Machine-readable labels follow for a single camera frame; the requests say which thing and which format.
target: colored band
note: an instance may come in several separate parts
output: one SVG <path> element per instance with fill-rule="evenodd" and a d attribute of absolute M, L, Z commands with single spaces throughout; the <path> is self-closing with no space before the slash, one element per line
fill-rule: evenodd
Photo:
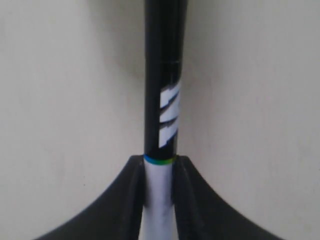
<path fill-rule="evenodd" d="M 158 159 L 153 159 L 148 157 L 147 155 L 144 155 L 144 159 L 154 165 L 168 165 L 168 164 L 172 164 L 175 160 L 176 160 L 177 156 L 174 156 L 172 158 L 169 159 L 164 159 L 164 160 L 158 160 Z"/>

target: white wall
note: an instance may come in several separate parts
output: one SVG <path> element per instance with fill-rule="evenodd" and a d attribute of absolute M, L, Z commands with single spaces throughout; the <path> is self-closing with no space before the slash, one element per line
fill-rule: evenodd
<path fill-rule="evenodd" d="M 179 152 L 292 240 L 320 236 L 319 23 L 317 0 L 188 9 Z M 1 240 L 66 221 L 142 153 L 143 39 L 143 1 L 0 0 Z"/>

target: white shaft section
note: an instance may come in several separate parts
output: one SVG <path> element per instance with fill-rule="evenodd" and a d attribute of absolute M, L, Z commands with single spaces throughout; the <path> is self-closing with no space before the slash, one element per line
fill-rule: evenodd
<path fill-rule="evenodd" d="M 172 163 L 155 165 L 144 160 L 144 239 L 171 240 L 173 237 Z"/>

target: white graphic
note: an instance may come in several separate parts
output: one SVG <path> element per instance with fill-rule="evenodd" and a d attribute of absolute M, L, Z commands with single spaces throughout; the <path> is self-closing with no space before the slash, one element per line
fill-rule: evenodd
<path fill-rule="evenodd" d="M 169 105 L 170 101 L 174 98 L 170 106 L 160 114 L 160 123 L 167 123 L 174 120 L 168 126 L 164 126 L 159 130 L 159 148 L 162 148 L 178 131 L 178 115 L 179 115 L 179 102 L 180 102 L 180 82 L 173 88 L 168 88 L 160 94 L 160 107 L 163 108 Z"/>

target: black shaft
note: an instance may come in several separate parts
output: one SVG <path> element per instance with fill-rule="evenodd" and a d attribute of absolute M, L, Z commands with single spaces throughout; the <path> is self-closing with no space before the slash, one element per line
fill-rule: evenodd
<path fill-rule="evenodd" d="M 177 151 L 187 0 L 144 0 L 144 6 L 144 154 L 168 160 Z"/>

